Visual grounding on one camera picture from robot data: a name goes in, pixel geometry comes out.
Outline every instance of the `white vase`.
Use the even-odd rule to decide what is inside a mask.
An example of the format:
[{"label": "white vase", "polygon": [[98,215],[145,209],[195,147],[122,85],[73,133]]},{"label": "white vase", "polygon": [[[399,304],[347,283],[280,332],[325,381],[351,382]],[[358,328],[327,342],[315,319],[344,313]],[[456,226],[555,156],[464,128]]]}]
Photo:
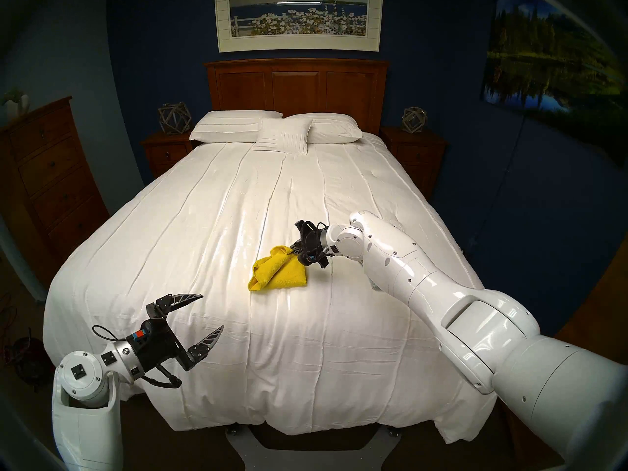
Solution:
[{"label": "white vase", "polygon": [[19,116],[19,104],[15,101],[7,101],[4,103],[6,109],[6,118],[8,121],[12,121]]},{"label": "white vase", "polygon": [[30,101],[28,100],[28,96],[26,94],[22,94],[22,97],[19,98],[19,115],[22,116],[28,112],[28,107],[30,106]]}]

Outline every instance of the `headboard panel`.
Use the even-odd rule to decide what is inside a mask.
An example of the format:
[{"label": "headboard panel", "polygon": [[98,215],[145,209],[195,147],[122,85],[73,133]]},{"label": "headboard panel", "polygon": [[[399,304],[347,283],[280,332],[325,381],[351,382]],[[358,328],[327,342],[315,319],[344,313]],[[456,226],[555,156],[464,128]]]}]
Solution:
[{"label": "headboard panel", "polygon": [[284,118],[337,112],[379,134],[388,62],[334,58],[277,58],[210,62],[212,107],[268,109]]}]

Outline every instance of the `geometric lantern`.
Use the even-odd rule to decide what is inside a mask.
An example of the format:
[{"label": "geometric lantern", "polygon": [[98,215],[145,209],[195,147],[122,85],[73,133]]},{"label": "geometric lantern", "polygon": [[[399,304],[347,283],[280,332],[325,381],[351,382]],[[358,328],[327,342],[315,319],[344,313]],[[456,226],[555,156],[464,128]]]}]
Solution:
[{"label": "geometric lantern", "polygon": [[421,132],[428,122],[428,114],[420,107],[409,107],[403,111],[401,129],[408,133]]},{"label": "geometric lantern", "polygon": [[190,129],[192,115],[190,115],[185,102],[164,104],[157,111],[159,112],[159,124],[166,134],[179,134]]}]

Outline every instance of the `landscape canvas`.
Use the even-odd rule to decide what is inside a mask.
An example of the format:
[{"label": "landscape canvas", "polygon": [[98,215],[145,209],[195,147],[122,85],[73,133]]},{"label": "landscape canvas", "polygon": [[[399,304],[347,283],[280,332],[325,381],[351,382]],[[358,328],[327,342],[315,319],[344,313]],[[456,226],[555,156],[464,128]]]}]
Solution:
[{"label": "landscape canvas", "polygon": [[626,157],[628,92],[618,61],[546,1],[496,1],[482,99],[596,145],[617,163]]},{"label": "landscape canvas", "polygon": [[369,0],[229,0],[231,36],[366,36]]}]

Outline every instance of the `dresser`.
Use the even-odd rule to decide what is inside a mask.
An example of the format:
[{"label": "dresser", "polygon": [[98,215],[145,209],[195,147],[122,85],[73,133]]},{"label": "dresser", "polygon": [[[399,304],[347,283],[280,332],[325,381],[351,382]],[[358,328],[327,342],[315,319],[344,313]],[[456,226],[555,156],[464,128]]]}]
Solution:
[{"label": "dresser", "polygon": [[65,259],[109,218],[83,154],[70,99],[0,130],[0,212],[46,288]]}]

